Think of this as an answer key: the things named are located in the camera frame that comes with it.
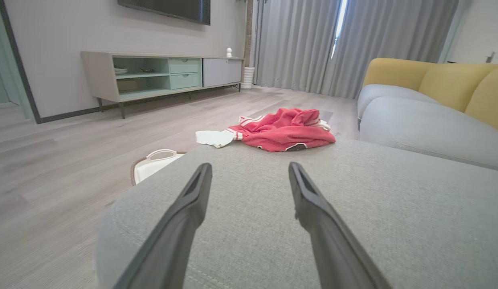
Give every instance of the wall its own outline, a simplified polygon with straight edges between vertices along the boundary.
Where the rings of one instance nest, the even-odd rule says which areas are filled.
[[[80,51],[243,57],[245,2],[211,0],[211,26],[138,11],[116,0],[5,0],[41,117],[97,106]]]
[[[498,0],[469,0],[447,60],[484,63],[495,51],[498,63]]]

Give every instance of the curtain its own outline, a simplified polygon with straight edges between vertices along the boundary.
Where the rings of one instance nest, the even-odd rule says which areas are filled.
[[[256,84],[320,93],[340,1],[259,2]]]
[[[438,62],[458,0],[348,0],[322,94],[357,98],[376,57]]]

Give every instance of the tv stand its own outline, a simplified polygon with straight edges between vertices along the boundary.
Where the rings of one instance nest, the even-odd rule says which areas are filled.
[[[110,100],[123,119],[124,102],[237,84],[240,92],[243,75],[243,60],[232,57],[82,51],[82,62],[101,112]]]

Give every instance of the open shelf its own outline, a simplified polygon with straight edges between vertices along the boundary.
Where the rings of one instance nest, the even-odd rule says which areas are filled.
[[[161,94],[171,90],[168,74],[154,77],[117,79],[117,87],[121,99],[150,97],[154,94]]]
[[[152,73],[169,73],[169,60],[167,58],[151,57],[113,57],[113,66],[126,68],[130,75],[142,75]]]
[[[152,96],[159,96],[172,90],[154,89],[154,90],[130,90],[129,92],[120,93],[121,99],[137,99]]]
[[[126,73],[115,75],[116,79],[126,79],[126,78],[138,78],[138,77],[157,77],[157,76],[168,76],[168,73]]]

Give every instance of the sunlight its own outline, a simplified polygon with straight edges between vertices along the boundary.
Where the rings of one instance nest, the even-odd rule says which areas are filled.
[[[347,1],[348,0],[341,0],[339,17],[337,18],[337,30],[335,31],[335,43],[333,44],[333,50],[331,51],[331,59],[333,59],[333,55],[335,54],[335,48],[337,47],[337,40],[339,39],[340,33],[342,31],[342,24],[344,24]]]

